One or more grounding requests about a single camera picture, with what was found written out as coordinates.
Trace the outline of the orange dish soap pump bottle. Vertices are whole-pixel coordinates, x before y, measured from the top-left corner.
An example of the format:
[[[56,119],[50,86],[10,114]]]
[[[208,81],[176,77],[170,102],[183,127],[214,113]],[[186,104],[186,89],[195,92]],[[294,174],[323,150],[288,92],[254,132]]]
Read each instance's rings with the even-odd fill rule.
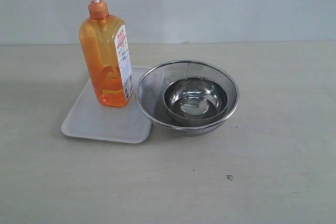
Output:
[[[103,0],[92,0],[88,10],[79,40],[94,92],[101,105],[123,107],[133,93],[125,22],[109,13]]]

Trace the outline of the small stainless steel bowl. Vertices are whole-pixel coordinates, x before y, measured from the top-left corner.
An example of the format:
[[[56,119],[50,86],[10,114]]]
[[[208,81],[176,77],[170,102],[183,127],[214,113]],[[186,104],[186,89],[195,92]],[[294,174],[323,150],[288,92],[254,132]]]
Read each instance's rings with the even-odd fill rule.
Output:
[[[185,77],[172,82],[164,91],[164,103],[170,113],[183,119],[207,120],[225,112],[228,96],[214,80]]]

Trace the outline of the steel mesh colander basket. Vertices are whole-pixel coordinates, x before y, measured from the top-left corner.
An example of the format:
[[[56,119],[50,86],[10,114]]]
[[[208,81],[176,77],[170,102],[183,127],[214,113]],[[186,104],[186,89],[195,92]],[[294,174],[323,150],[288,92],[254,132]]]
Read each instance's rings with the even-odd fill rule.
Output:
[[[202,77],[219,83],[228,96],[225,112],[207,120],[190,120],[172,115],[164,103],[164,91],[172,82],[185,77]],[[145,72],[137,84],[135,99],[141,112],[156,127],[182,136],[197,136],[219,128],[234,114],[239,103],[239,88],[235,80],[217,66],[195,60],[175,60]]]

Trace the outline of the white rectangular tray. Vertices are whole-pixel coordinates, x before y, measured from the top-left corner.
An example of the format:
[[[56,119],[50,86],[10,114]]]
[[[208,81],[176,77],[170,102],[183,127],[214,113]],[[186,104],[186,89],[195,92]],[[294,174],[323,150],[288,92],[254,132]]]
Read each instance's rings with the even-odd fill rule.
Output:
[[[152,123],[136,103],[135,94],[121,108],[103,106],[88,80],[65,117],[61,131],[68,137],[137,144],[147,139],[151,127]]]

